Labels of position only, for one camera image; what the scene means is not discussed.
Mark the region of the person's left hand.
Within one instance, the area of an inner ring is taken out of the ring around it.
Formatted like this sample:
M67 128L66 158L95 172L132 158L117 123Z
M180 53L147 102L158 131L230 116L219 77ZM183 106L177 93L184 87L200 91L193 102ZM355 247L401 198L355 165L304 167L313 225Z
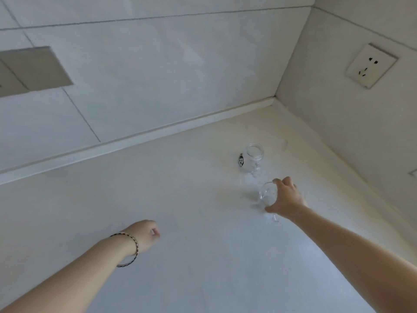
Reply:
M153 220L142 220L133 223L123 229L124 236L128 236L127 255L138 255L148 251L159 239L150 237L150 228L157 226L157 222Z

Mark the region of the white wall socket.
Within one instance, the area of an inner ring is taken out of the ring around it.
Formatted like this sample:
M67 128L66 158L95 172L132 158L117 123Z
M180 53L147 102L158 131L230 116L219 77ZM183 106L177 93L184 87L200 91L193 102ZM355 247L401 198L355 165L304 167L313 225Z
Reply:
M398 61L398 57L366 44L348 66L345 75L366 89L371 89Z

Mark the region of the person's right forearm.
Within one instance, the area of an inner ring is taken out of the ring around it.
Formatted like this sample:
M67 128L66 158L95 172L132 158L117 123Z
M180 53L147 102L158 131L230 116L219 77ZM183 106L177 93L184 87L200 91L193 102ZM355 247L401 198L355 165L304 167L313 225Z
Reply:
M377 313L417 313L417 267L303 205L287 218Z

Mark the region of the person's right hand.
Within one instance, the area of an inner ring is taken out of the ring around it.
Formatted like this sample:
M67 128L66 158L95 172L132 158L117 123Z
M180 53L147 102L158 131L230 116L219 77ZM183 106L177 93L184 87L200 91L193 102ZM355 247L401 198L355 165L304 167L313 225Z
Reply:
M287 176L282 180L276 178L272 182L277 185L278 190L278 198L273 204L279 207L279 213L276 214L288 220L293 220L301 212L309 209L306 200L291 177Z

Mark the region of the clear glass mug dark label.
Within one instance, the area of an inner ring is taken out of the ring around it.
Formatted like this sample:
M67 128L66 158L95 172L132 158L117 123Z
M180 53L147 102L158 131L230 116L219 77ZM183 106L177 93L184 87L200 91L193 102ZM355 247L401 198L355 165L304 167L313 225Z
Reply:
M238 158L239 168L253 177L256 177L264 157L264 150L261 144L251 143L244 148Z

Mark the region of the person's left forearm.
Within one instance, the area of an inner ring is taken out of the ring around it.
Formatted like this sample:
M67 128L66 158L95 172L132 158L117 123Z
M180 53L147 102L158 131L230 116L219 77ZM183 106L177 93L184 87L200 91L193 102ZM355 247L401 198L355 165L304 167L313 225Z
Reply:
M85 313L128 248L124 233L99 241L0 313Z

